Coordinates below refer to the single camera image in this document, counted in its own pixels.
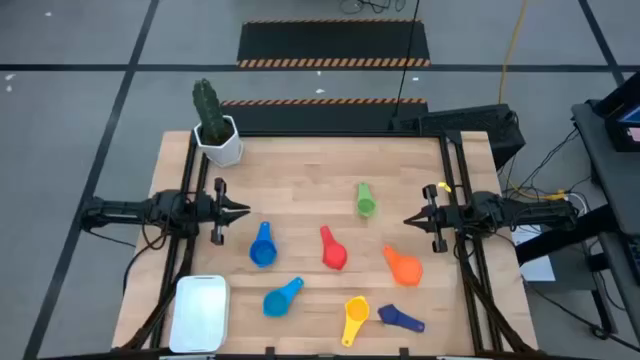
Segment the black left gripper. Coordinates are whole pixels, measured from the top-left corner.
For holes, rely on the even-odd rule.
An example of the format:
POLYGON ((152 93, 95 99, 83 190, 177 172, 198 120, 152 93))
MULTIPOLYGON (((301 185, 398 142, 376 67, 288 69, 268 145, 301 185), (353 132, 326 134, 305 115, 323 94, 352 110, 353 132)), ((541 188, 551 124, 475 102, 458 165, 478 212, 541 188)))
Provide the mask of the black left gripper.
POLYGON ((205 190, 196 192, 193 202, 193 220, 196 224, 213 222, 214 227, 211 230, 210 241, 214 245, 223 245, 224 236, 222 235, 221 225, 219 224, 222 215, 223 225, 230 226, 234 221, 248 215, 250 213, 250 207, 234 202, 225 196, 226 182, 221 177, 214 179, 214 190, 214 196, 207 194, 205 190), (222 200, 223 207, 231 210, 230 212, 225 211, 223 213, 222 200))

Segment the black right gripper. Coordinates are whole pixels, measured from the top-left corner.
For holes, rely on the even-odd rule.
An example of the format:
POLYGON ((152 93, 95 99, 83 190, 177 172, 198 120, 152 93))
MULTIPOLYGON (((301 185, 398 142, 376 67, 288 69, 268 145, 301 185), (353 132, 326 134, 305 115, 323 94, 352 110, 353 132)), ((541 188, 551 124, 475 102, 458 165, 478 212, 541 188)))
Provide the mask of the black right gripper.
POLYGON ((404 223, 423 230, 426 233, 433 233, 432 249, 435 253, 445 253, 448 251, 448 245, 442 235, 442 230, 452 228, 458 232, 463 230, 462 207, 458 202, 456 188, 452 188, 452 192, 445 193, 449 196, 450 204, 438 206, 436 197, 438 190, 437 184, 429 184, 422 189, 423 197, 428 201, 425 208, 407 219, 404 223))

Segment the royal blue measuring cup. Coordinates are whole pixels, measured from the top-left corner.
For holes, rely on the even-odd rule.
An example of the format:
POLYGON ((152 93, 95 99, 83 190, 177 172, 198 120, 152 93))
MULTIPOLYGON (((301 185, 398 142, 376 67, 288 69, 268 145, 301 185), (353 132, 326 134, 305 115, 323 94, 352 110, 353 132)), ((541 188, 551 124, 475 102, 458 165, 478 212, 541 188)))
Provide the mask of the royal blue measuring cup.
POLYGON ((272 265, 277 257, 277 248, 272 237, 271 223, 260 224, 256 239, 250 246, 249 257, 259 268, 272 265))

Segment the orange measuring cup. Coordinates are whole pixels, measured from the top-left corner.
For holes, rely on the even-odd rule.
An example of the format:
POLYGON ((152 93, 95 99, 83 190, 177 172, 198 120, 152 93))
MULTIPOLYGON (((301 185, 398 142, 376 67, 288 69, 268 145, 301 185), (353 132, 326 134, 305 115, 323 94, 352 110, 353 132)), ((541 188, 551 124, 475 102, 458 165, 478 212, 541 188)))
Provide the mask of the orange measuring cup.
POLYGON ((420 284, 423 267, 417 257, 400 254, 390 245, 384 246, 383 255, 398 284, 403 286, 418 286, 420 284))

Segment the green measuring cup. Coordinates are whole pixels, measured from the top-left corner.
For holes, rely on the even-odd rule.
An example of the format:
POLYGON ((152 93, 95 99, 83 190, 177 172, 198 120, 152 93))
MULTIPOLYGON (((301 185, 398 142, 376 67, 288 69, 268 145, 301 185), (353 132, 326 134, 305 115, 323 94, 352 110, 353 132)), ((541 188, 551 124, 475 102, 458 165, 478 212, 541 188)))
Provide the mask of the green measuring cup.
POLYGON ((358 184, 356 206, 358 213, 364 217, 371 216, 376 210, 376 201, 367 183, 358 184))

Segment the red measuring cup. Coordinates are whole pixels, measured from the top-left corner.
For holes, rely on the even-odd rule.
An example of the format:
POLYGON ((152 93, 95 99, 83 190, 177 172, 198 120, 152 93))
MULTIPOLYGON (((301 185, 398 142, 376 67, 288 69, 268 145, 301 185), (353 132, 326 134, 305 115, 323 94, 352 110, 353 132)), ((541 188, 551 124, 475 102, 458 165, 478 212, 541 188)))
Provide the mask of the red measuring cup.
POLYGON ((323 245, 323 263, 334 270, 342 270, 347 262, 346 248, 333 236, 330 228, 324 225, 320 228, 323 245))

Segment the navy blue measuring cup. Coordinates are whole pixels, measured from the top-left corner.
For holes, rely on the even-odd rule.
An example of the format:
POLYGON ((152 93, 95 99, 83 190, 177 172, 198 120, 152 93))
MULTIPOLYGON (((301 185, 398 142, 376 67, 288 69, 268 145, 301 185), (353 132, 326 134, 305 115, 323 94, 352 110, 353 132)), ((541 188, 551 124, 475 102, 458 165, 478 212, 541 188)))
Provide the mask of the navy blue measuring cup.
POLYGON ((381 321, 386 325, 401 327, 416 333, 425 331, 425 324, 422 321, 398 310, 393 304, 380 307, 377 313, 381 321))

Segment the light blue measuring cup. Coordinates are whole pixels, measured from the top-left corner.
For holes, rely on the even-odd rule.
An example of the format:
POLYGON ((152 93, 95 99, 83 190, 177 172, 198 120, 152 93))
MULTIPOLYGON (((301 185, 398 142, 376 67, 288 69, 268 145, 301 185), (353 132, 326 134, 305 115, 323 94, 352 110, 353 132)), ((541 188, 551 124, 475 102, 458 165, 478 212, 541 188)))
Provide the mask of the light blue measuring cup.
POLYGON ((267 317, 287 315, 291 303, 303 287, 304 280, 295 277, 287 285, 269 292, 263 300, 263 314, 267 317))

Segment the yellow measuring cup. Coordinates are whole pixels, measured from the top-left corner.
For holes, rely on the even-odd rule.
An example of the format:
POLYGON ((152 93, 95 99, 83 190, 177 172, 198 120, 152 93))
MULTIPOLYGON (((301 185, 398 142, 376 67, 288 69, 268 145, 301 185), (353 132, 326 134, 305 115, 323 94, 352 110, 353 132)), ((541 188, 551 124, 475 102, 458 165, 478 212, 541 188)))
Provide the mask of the yellow measuring cup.
POLYGON ((345 303, 345 324, 341 337, 341 344, 351 347, 355 338, 367 321, 370 314, 369 304, 364 296, 356 296, 345 303))

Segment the white plastic basket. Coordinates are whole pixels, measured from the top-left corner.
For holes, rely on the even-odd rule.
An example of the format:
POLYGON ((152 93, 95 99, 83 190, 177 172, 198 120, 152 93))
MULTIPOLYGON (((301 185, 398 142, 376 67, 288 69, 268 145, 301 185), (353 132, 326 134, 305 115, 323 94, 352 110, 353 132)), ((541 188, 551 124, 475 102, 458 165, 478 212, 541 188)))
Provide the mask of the white plastic basket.
POLYGON ((216 352, 225 342, 230 287, 220 275, 181 278, 176 287, 169 348, 175 353, 216 352))

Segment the white hexagonal plant pot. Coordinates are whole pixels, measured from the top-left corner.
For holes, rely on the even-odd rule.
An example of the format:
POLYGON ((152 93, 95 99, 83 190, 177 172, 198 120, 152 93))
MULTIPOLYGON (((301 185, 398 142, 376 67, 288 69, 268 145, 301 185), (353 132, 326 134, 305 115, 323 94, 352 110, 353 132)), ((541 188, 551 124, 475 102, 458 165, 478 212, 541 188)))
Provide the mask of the white hexagonal plant pot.
POLYGON ((210 161, 220 168, 238 164, 244 151, 244 143, 239 136, 234 118, 229 115, 224 115, 223 118, 225 122, 232 127, 233 131, 231 137, 222 145, 214 146, 205 144, 201 139, 202 125, 198 124, 193 128, 197 147, 210 161))

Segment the green cactus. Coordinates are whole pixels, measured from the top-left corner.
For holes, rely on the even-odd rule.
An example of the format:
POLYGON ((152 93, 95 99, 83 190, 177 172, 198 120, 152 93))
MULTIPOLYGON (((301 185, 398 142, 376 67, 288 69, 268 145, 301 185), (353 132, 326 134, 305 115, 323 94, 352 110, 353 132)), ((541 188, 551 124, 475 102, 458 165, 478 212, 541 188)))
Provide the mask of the green cactus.
POLYGON ((203 78, 195 82, 193 103, 200 118, 203 144, 220 146, 229 138, 230 130, 224 119, 217 93, 211 83, 203 78))

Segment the black computer case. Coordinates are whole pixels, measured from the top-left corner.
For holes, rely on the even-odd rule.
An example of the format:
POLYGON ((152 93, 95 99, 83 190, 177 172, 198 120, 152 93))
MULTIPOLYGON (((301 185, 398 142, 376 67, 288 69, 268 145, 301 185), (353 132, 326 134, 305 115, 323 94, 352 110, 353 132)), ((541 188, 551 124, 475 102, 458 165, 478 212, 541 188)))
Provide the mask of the black computer case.
POLYGON ((501 169, 526 144, 517 113, 506 104, 403 115, 392 118, 388 129, 418 135, 452 131, 485 132, 497 169, 501 169))

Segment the white paper sheet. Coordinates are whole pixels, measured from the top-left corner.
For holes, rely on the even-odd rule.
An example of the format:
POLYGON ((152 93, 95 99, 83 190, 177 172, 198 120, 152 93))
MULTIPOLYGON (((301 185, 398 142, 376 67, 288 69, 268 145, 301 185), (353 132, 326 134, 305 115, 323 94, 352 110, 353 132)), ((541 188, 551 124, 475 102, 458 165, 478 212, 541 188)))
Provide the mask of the white paper sheet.
MULTIPOLYGON (((512 232, 512 239, 516 245, 530 241, 542 233, 539 226, 518 226, 512 232)), ((548 256, 537 258, 520 266, 523 278, 528 282, 555 282, 556 277, 548 256)))

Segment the black side desk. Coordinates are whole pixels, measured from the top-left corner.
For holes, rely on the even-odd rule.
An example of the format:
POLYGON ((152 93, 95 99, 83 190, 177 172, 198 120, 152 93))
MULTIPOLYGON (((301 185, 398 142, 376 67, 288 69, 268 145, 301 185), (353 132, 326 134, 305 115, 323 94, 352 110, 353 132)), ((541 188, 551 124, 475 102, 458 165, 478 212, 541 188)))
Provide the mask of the black side desk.
POLYGON ((579 218, 572 231, 552 230, 517 247, 524 264, 592 237, 603 252, 586 257, 591 272, 609 270, 640 337, 640 152, 619 152, 608 136, 615 122, 589 102, 571 108, 607 203, 579 218))

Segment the black monitor with lit screen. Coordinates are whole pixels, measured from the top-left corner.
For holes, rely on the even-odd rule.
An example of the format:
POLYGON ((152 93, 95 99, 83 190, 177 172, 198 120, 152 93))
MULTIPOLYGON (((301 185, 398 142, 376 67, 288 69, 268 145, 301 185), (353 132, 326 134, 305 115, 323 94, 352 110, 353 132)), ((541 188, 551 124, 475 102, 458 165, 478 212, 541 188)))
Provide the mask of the black monitor with lit screen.
POLYGON ((640 72, 595 106, 618 152, 640 152, 640 72))

